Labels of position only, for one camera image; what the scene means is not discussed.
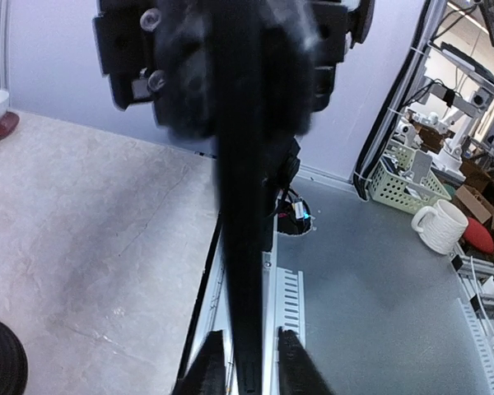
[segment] gray surface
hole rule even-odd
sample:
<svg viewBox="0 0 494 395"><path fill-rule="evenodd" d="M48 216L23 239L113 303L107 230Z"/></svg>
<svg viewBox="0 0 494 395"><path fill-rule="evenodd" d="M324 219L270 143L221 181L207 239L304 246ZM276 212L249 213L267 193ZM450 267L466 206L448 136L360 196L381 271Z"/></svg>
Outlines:
<svg viewBox="0 0 494 395"><path fill-rule="evenodd" d="M304 271L306 348L335 392L487 393L458 278L410 215L303 179L293 186L315 229L280 235L278 266Z"/></svg>
<svg viewBox="0 0 494 395"><path fill-rule="evenodd" d="M215 224L210 160L22 113L0 142L0 320L26 395L170 393Z"/></svg>

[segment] screw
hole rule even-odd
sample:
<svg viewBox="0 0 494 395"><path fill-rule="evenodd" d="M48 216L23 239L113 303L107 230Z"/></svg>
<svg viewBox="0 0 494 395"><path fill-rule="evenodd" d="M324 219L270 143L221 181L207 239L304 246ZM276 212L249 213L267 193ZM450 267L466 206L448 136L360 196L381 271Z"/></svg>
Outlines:
<svg viewBox="0 0 494 395"><path fill-rule="evenodd" d="M161 11L157 8L151 8L146 10L142 15L139 23L141 29L151 33L153 32L161 22Z"/></svg>
<svg viewBox="0 0 494 395"><path fill-rule="evenodd" d="M155 70L148 78L148 87L154 93L157 93L165 86L165 72Z"/></svg>

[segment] black disc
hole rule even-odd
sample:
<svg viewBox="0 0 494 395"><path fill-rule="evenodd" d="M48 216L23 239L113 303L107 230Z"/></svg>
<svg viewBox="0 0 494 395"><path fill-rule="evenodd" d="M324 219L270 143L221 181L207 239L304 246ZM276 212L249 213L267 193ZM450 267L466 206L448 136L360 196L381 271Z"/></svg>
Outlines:
<svg viewBox="0 0 494 395"><path fill-rule="evenodd" d="M27 383L24 347L6 325L0 323L0 395L22 395Z"/></svg>

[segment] green basket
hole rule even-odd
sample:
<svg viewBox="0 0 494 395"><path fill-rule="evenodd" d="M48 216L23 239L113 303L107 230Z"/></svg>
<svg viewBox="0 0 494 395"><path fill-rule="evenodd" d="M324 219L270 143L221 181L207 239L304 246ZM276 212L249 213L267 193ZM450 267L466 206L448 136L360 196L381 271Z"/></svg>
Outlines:
<svg viewBox="0 0 494 395"><path fill-rule="evenodd" d="M415 150L397 142L390 142L385 153L394 156L398 160L400 167L408 169L412 164ZM413 196L408 192L407 188L415 191L418 196ZM403 177L390 173L382 160L379 160L373 171L371 180L368 183L368 191L371 198L376 202L381 202L410 214L415 214L424 206L432 206L439 199L451 199L445 187L431 170L428 173L428 177L422 179L420 184L415 184Z"/></svg>

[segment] red cloth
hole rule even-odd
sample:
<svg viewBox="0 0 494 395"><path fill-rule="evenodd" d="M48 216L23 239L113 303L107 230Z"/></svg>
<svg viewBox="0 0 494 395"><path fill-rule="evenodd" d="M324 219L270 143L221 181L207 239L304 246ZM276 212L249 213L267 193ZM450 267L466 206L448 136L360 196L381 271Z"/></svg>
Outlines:
<svg viewBox="0 0 494 395"><path fill-rule="evenodd" d="M485 226L473 218L468 219L468 226L463 238L482 253L494 253L494 240L491 234Z"/></svg>

